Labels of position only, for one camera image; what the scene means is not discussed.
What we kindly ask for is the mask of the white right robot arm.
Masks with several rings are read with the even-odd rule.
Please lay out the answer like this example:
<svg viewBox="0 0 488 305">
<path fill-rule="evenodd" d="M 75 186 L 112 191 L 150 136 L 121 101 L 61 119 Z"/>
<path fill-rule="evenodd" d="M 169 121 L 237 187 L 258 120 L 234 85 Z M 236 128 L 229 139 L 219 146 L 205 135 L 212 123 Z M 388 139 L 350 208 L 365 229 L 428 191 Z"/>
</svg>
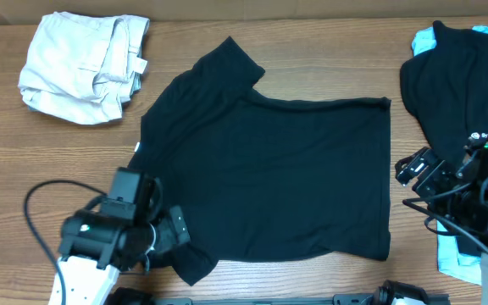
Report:
<svg viewBox="0 0 488 305">
<path fill-rule="evenodd" d="M 406 186 L 415 180 L 415 198 L 403 200 L 425 214 L 426 221 L 443 225 L 444 236 L 464 236 L 481 253 L 481 301 L 488 304 L 488 135 L 472 135 L 459 165 L 441 159 L 424 147 L 399 160 L 396 180 Z"/>
</svg>

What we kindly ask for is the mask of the black t-shirt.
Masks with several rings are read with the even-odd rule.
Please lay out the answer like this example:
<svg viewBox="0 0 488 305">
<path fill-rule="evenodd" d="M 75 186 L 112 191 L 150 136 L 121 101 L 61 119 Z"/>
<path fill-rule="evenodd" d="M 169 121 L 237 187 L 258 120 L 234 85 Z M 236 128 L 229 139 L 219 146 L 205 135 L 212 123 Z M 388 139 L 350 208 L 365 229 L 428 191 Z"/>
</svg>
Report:
<svg viewBox="0 0 488 305">
<path fill-rule="evenodd" d="M 142 116 L 130 167 L 161 180 L 191 238 L 151 263 L 189 285 L 221 260 L 388 258 L 389 99 L 277 100 L 263 74 L 227 39 Z"/>
</svg>

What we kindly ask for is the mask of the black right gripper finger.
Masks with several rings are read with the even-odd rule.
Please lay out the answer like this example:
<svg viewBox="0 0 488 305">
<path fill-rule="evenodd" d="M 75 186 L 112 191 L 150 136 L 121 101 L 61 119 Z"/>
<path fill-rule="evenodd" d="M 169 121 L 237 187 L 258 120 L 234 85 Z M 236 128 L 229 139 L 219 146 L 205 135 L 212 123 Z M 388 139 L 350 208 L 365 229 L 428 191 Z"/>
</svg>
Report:
<svg viewBox="0 0 488 305">
<path fill-rule="evenodd" d="M 413 191 L 438 191 L 440 189 L 440 183 L 442 178 L 442 165 L 438 163 L 429 165 L 418 176 L 417 182 L 413 185 Z"/>
<path fill-rule="evenodd" d="M 402 158 L 395 164 L 395 178 L 403 186 L 417 177 L 429 165 L 437 162 L 437 156 L 428 147 L 423 147 L 414 154 Z"/>
</svg>

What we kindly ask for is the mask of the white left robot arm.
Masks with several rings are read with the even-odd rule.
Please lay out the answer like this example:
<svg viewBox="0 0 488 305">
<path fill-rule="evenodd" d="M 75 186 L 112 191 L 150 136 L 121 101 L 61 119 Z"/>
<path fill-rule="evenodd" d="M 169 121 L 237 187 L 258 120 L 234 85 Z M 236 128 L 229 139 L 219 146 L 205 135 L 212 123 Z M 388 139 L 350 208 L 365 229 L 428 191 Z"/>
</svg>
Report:
<svg viewBox="0 0 488 305">
<path fill-rule="evenodd" d="M 118 288 L 118 278 L 189 242 L 183 213 L 163 204 L 163 185 L 141 171 L 117 169 L 107 194 L 68 217 L 51 304 L 155 304 L 152 295 Z"/>
</svg>

